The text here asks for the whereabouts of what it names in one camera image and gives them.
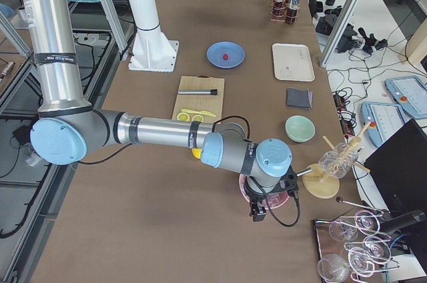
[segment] computer monitor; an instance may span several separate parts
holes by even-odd
[[[396,217],[413,210],[427,213],[427,135],[408,121],[366,161],[371,176]],[[427,272],[427,222],[403,229],[421,267]]]

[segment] white desk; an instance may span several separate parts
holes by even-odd
[[[339,5],[344,5],[345,0],[336,0],[336,4],[333,7],[324,6],[325,9],[335,8]],[[394,51],[399,53],[402,52],[405,47],[406,40],[405,36],[401,32],[400,29],[395,30],[398,27],[398,24],[395,22],[393,16],[391,16],[388,11],[387,6],[384,4],[383,0],[360,0],[358,6],[356,7],[354,14],[350,20],[350,23],[354,26],[354,30],[357,31],[359,27],[363,27],[366,31],[366,34],[369,35],[373,33],[375,37],[379,40],[386,38],[388,40],[388,45]],[[318,41],[321,46],[321,49],[324,48],[326,42],[328,40],[328,36],[318,34]],[[349,60],[350,54],[346,53],[337,53],[336,51],[331,56],[326,66],[326,69],[330,72],[329,74],[329,82],[332,91],[336,91],[337,89],[342,89],[343,87],[351,87],[353,89],[354,95],[359,95],[361,97],[365,96],[365,89],[362,81],[364,79],[369,79],[370,77],[375,77],[368,88],[368,96],[360,101],[359,97],[353,96],[350,98],[350,105],[347,108],[350,111],[356,113],[357,119],[357,127],[355,129],[355,133],[360,131],[363,121],[362,114],[360,113],[360,106],[363,101],[377,101],[382,103],[394,103],[390,93],[385,88],[384,80],[391,77],[403,77],[408,75],[418,75],[420,79],[426,83],[427,75],[423,70],[420,64],[414,64],[421,72],[417,72],[408,62],[400,63],[398,58],[398,54],[386,49],[384,51],[375,51],[371,57],[367,53],[362,51],[361,49],[357,49],[353,53],[354,57],[350,57],[353,59]],[[360,57],[361,59],[366,59],[366,64],[368,67],[375,67],[381,64],[379,68],[370,69],[370,77],[368,73],[365,71],[357,71],[350,70],[350,80],[349,81],[349,72],[345,72],[343,70],[347,70],[351,67],[360,67],[366,68],[363,61],[360,61],[356,57]],[[420,119],[418,123],[421,126],[427,125],[427,119]],[[362,146],[363,150],[359,153],[359,160],[364,162],[367,157],[369,157],[375,150],[376,147],[370,141],[367,133],[362,138]],[[365,173],[356,168],[357,176],[363,176]],[[365,192],[362,191],[360,185],[358,184],[360,197],[369,202],[369,200],[373,203],[373,205],[377,208],[387,208],[384,203],[379,191],[376,188],[376,185],[371,178],[370,175],[360,180]],[[422,270],[421,266],[417,261],[414,262],[414,258],[410,257],[398,257],[397,261],[401,263],[401,269],[398,271],[391,271],[390,273],[390,281],[401,280],[404,278],[415,278],[419,276],[425,276],[426,274]]]

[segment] wooden board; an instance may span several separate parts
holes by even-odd
[[[203,115],[205,123],[213,123],[222,116],[222,102],[224,100],[224,78],[182,76],[179,89],[217,89],[218,95],[178,95],[173,108],[172,119],[183,109],[196,111],[211,111],[216,117]]]

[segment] brown table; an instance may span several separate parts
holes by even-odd
[[[226,79],[223,115],[249,119],[252,139],[278,137],[293,151],[295,170],[318,161],[342,140],[326,72],[306,0],[292,26],[269,21],[270,0],[157,0],[162,30],[180,42],[175,71],[134,72],[121,64],[104,108],[169,118],[182,75]],[[245,61],[221,70],[206,59],[217,41],[235,41]],[[273,43],[310,48],[316,80],[274,78]],[[310,111],[286,107],[288,87],[314,92]],[[284,122],[305,115],[315,137],[292,142]],[[87,161],[104,158],[116,147]],[[358,201],[356,185],[344,178],[340,195]],[[333,218],[347,209],[311,196],[300,182],[302,218],[283,228],[271,216],[254,224],[240,194],[238,175],[215,170],[188,149],[141,145],[97,166],[79,166],[32,282],[319,282],[313,218]],[[293,222],[294,203],[276,210]]]

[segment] power adapter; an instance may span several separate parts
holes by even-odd
[[[18,127],[16,130],[12,132],[13,137],[18,141],[20,146],[24,146],[25,144],[28,144],[30,142],[29,140],[29,132],[31,131],[31,128],[26,125],[22,125],[21,127]]]

